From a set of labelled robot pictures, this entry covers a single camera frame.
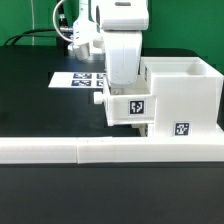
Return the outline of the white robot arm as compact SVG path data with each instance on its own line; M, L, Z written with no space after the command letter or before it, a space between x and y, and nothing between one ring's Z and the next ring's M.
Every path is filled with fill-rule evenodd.
M142 31L149 26L147 0L81 0L73 23L72 50L79 60L90 57L90 46L105 53L111 87L131 86L137 79Z

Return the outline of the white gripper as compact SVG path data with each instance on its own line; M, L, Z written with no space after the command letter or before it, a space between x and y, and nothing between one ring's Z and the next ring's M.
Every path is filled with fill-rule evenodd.
M140 31L105 31L105 67L110 86L132 86L137 79L142 47Z

